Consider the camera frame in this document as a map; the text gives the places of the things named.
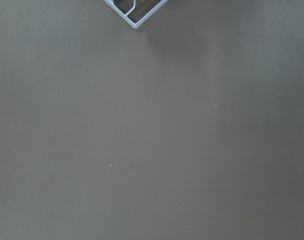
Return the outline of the pastel cup rack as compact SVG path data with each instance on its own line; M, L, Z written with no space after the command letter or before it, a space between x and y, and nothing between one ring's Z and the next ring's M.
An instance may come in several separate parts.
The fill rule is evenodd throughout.
M138 29L167 0L105 0L105 2L133 29Z

